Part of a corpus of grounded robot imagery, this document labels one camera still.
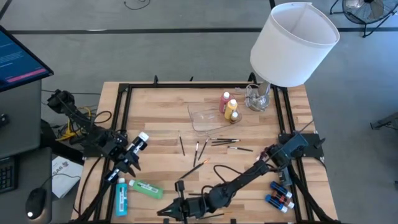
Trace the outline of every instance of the wooden table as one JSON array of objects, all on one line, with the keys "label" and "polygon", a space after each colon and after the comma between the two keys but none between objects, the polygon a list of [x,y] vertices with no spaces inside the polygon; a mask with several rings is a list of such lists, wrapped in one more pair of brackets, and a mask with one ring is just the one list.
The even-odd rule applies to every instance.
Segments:
[{"label": "wooden table", "polygon": [[[104,110],[114,111],[118,85],[119,83],[117,82],[106,82],[104,84],[98,112]],[[211,137],[240,138],[241,141],[234,144],[234,146],[253,149],[254,152],[227,150],[226,146],[211,147],[211,144],[208,144],[201,161],[210,158],[210,162],[185,179],[186,196],[187,193],[199,193],[204,185],[221,183],[221,180],[213,172],[214,165],[224,164],[243,172],[253,165],[256,157],[266,146],[277,142],[279,124],[272,92],[270,93],[271,101],[266,111],[254,112],[245,107],[243,103],[244,93],[238,93],[234,89],[133,89],[127,122],[129,140],[134,139],[141,131],[145,131],[150,136],[148,147],[140,154],[139,162],[142,169],[141,171],[135,169],[137,179],[162,187],[164,189],[164,197],[161,200],[156,200],[139,192],[129,190],[127,193],[128,215],[126,217],[115,217],[113,215],[113,223],[163,222],[166,217],[158,217],[156,211],[165,208],[177,197],[177,193],[174,191],[174,182],[192,168],[196,142],[200,142],[201,149],[206,139],[206,137],[198,136],[193,130],[187,105],[193,102],[217,102],[224,91],[229,91],[236,97],[243,118],[233,129],[214,134]],[[285,116],[285,125],[288,127],[283,96],[282,93],[279,94],[282,111]],[[302,85],[289,88],[289,95],[295,126],[299,130],[312,120],[305,87]],[[118,127],[120,127],[123,108],[124,103],[121,105]],[[105,128],[109,128],[111,122],[109,121],[102,125]],[[312,133],[314,130],[315,126],[312,124],[304,133]],[[178,131],[181,131],[186,156],[182,154]],[[87,173],[95,160],[96,158],[91,158],[85,162],[78,196],[75,201],[76,207],[78,206],[82,183],[84,183]],[[304,158],[303,164],[309,191],[326,214],[332,218],[337,218],[325,168],[318,161],[310,158]],[[90,204],[98,192],[102,166],[103,160],[98,163],[88,181],[83,194],[82,210]],[[220,168],[218,171],[226,180],[233,180],[237,176],[237,174],[227,169]],[[121,176],[124,176],[127,181],[132,179],[129,174],[121,173]],[[221,208],[216,212],[232,213],[222,217],[197,220],[196,222],[229,223],[231,218],[236,218],[238,223],[294,222],[293,210],[283,214],[264,201],[264,197],[272,193],[270,183],[273,180],[278,180],[278,176],[275,173],[267,173],[257,178],[237,192],[228,208]],[[303,219],[307,219],[301,194],[299,199]],[[107,204],[108,197],[105,196],[101,218],[105,216]],[[73,212],[72,218],[76,218],[76,216],[76,212]]]}]

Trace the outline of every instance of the monitor screen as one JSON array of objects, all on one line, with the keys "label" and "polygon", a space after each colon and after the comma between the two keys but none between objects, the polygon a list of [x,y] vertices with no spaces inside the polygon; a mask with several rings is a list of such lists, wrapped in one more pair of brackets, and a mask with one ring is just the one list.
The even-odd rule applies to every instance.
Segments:
[{"label": "monitor screen", "polygon": [[48,66],[0,26],[0,92],[52,73]]}]

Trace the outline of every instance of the green bottle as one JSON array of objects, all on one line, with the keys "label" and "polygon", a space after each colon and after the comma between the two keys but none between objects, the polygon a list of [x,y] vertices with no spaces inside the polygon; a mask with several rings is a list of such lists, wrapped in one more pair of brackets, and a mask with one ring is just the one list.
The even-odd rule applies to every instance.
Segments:
[{"label": "green bottle", "polygon": [[141,180],[130,180],[129,186],[130,189],[134,189],[156,199],[161,199],[163,197],[163,189],[147,184]]}]

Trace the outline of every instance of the table lamp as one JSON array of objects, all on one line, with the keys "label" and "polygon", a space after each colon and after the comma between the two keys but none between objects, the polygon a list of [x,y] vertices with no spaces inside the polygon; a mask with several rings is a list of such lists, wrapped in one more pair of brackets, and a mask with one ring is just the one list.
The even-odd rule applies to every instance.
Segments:
[{"label": "table lamp", "polygon": [[255,73],[265,82],[257,90],[248,86],[246,105],[264,111],[271,84],[304,84],[339,39],[335,25],[309,2],[274,7],[250,54]]}]

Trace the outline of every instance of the concrete floor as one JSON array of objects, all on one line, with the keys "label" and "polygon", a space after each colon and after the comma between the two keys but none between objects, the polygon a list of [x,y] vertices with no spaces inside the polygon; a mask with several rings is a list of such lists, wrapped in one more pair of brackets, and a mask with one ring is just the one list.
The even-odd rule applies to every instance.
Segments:
[{"label": "concrete floor", "polygon": [[[317,0],[324,13],[333,0]],[[123,1],[13,0],[3,20],[10,30],[135,29],[171,27],[260,27],[270,12],[264,0],[152,0],[140,11]],[[337,27],[357,27],[342,15]],[[398,16],[383,26],[398,27]],[[105,81],[245,80],[250,49],[258,34],[17,35],[47,63],[53,77],[43,88],[100,92]],[[306,82],[339,219],[348,223],[396,223],[398,140],[391,129],[369,122],[398,111],[398,32],[341,33],[341,40]],[[48,95],[43,93],[43,100]],[[77,105],[98,96],[76,96]],[[42,108],[42,117],[62,123]],[[67,221],[76,190],[53,204],[53,222]]]}]

